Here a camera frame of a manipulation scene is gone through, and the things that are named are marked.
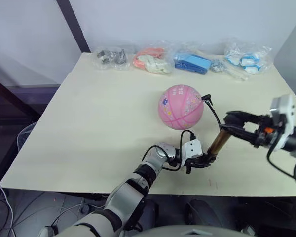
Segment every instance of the pink ball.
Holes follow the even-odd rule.
[[[189,129],[202,117],[201,95],[188,85],[174,85],[160,97],[158,112],[165,125],[175,130]]]

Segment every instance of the wooden table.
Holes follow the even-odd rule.
[[[58,192],[109,193],[158,142],[179,146],[180,131],[158,117],[157,102],[175,84],[211,94],[222,120],[227,111],[268,114],[272,98],[293,94],[275,67],[239,82],[227,74],[206,75],[175,70],[170,76],[136,68],[97,71],[92,54],[83,53],[49,103],[35,129],[1,181],[5,188]],[[246,126],[251,131],[253,125]],[[192,128],[207,150],[218,133],[209,110]],[[212,166],[178,172],[163,170],[153,194],[218,196],[296,196],[296,183],[266,161],[267,149],[256,149],[232,137]],[[272,160],[292,172],[296,159],[288,152]]]

